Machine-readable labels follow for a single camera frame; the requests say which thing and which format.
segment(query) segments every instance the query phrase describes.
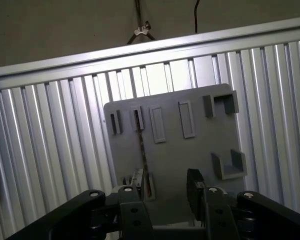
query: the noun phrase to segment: hole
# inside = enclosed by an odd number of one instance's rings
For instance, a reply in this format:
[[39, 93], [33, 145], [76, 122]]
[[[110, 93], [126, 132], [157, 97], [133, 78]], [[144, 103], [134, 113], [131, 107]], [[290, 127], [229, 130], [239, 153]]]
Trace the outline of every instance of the hole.
[[223, 213], [224, 213], [224, 211], [223, 211], [222, 209], [217, 209], [217, 210], [215, 210], [215, 212], [216, 212], [217, 214], [223, 214]]
[[134, 220], [134, 221], [133, 221], [133, 225], [134, 225], [134, 226], [140, 226], [140, 225], [141, 225], [141, 221], [139, 221], [139, 220]]
[[97, 192], [97, 191], [94, 191], [94, 192], [91, 192], [90, 193], [90, 196], [91, 197], [96, 197], [96, 196], [98, 196], [99, 195], [99, 193]]
[[224, 221], [220, 221], [219, 223], [219, 226], [225, 228], [226, 227], [226, 223]]
[[111, 117], [111, 125], [112, 125], [112, 129], [113, 129], [113, 134], [117, 134], [115, 115], [110, 114], [110, 117]]
[[131, 192], [132, 191], [132, 187], [128, 186], [124, 189], [125, 192]]

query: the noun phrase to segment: corrugated metal wall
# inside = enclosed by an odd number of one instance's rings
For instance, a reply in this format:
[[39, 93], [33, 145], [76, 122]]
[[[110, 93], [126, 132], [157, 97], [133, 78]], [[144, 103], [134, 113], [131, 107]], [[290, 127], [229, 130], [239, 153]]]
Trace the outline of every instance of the corrugated metal wall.
[[115, 67], [0, 89], [0, 239], [86, 189], [111, 191], [104, 104], [221, 83], [237, 91], [246, 188], [300, 213], [300, 41]]

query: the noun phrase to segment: wire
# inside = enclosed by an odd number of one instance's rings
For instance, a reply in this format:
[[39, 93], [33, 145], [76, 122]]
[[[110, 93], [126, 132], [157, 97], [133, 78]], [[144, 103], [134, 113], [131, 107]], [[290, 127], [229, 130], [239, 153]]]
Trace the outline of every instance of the wire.
[[196, 0], [195, 6], [194, 6], [194, 31], [197, 34], [198, 33], [198, 19], [197, 19], [197, 8], [200, 3], [200, 0]]
[[140, 7], [140, 0], [134, 0], [135, 8], [136, 8], [136, 17], [138, 21], [138, 27], [142, 27], [142, 19], [141, 19], [141, 7]]

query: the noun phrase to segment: beige wall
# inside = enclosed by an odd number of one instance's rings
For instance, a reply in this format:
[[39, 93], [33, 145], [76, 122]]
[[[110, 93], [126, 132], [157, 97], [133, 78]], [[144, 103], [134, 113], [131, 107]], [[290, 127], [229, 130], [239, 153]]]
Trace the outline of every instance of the beige wall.
[[[141, 2], [156, 39], [194, 33], [196, 0]], [[201, 0], [198, 31], [294, 17], [300, 0]], [[0, 0], [0, 66], [123, 46], [136, 26], [134, 0]]]

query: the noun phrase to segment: screw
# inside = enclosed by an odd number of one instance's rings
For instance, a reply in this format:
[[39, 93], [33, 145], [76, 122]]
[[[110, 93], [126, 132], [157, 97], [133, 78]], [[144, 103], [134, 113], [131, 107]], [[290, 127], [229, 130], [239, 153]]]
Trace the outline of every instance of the screw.
[[91, 197], [96, 197], [96, 196], [98, 196], [98, 195], [99, 195], [98, 192], [92, 192], [92, 193], [90, 193], [90, 196], [91, 196]]
[[211, 191], [213, 193], [218, 192], [218, 190], [216, 188], [214, 188], [214, 187], [209, 188], [209, 191]]
[[248, 197], [248, 198], [250, 198], [250, 199], [252, 199], [254, 197], [254, 195], [252, 193], [250, 193], [250, 192], [246, 192], [243, 195], [246, 196], [246, 197]]

